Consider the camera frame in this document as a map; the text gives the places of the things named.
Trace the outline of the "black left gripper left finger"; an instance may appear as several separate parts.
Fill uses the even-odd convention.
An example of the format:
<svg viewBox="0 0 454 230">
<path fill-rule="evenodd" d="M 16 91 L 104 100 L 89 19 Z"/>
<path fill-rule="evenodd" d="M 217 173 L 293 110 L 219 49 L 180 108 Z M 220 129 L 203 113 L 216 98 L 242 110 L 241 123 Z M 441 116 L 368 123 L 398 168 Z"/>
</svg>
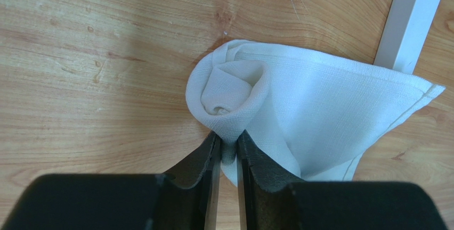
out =
<svg viewBox="0 0 454 230">
<path fill-rule="evenodd" d="M 21 194 L 4 229 L 215 229 L 221 140 L 161 174 L 47 174 Z"/>
</svg>

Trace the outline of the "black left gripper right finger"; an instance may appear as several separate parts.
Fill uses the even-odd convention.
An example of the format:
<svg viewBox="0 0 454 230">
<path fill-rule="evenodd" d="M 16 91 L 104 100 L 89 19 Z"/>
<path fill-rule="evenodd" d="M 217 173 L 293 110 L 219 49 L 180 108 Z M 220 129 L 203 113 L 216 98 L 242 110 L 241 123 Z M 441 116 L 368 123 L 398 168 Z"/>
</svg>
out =
<svg viewBox="0 0 454 230">
<path fill-rule="evenodd" d="M 438 209 L 407 182 L 307 182 L 247 132 L 237 140 L 242 229 L 446 229 Z"/>
</svg>

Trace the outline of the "white cloth napkin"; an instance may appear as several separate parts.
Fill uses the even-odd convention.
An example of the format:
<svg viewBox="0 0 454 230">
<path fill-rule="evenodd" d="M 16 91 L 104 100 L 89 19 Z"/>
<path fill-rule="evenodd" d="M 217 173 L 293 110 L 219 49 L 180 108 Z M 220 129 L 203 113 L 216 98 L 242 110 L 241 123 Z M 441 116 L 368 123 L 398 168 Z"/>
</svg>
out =
<svg viewBox="0 0 454 230">
<path fill-rule="evenodd" d="M 195 66 L 185 99 L 223 140 L 221 167 L 233 184 L 243 132 L 299 178 L 351 181 L 368 148 L 443 91 L 414 75 L 319 51 L 232 40 Z"/>
</svg>

